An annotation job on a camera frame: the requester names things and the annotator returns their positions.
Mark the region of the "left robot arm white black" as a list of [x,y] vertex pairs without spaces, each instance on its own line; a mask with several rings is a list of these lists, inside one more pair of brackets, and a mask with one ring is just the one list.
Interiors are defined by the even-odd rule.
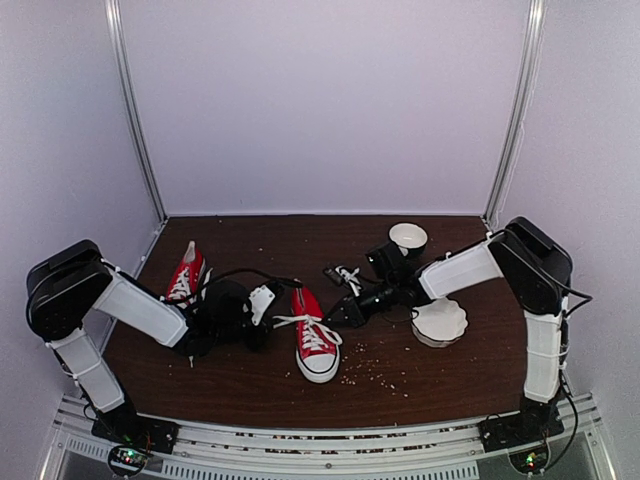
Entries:
[[256,350],[272,329],[268,311],[283,283],[266,277],[248,290],[228,272],[204,280],[178,275],[174,291],[162,297],[106,261],[94,242],[82,240],[34,266],[26,290],[30,329],[78,384],[98,422],[121,443],[133,444],[143,436],[143,421],[86,333],[85,317],[101,312],[188,358],[236,342]]

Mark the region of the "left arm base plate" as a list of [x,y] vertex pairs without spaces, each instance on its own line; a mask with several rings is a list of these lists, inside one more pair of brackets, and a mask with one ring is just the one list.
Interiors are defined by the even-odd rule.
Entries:
[[95,420],[91,434],[114,443],[133,446],[136,449],[171,454],[178,436],[177,423],[147,417],[139,417],[133,426],[108,428],[102,421]]

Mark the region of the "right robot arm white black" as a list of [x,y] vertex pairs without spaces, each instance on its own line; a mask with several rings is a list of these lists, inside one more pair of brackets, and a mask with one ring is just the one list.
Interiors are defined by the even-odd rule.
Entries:
[[328,268],[327,277],[350,292],[325,315],[336,327],[365,325],[379,313],[402,305],[423,316],[444,305],[448,295],[497,278],[504,279],[521,307],[527,328],[527,370],[518,414],[508,428],[519,440],[535,440],[551,424],[569,349],[570,296],[583,304],[592,296],[571,286],[570,255],[536,225],[517,217],[503,229],[427,265],[417,263],[428,235],[411,223],[394,225],[388,242],[366,254],[376,281],[361,285],[356,272]]

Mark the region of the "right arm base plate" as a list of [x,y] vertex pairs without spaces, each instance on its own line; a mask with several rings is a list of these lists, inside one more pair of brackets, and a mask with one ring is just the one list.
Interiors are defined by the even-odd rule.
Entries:
[[493,452],[540,443],[549,437],[562,434],[565,428],[559,420],[550,420],[539,425],[526,423],[523,415],[513,414],[487,418],[478,424],[478,431],[484,451]]

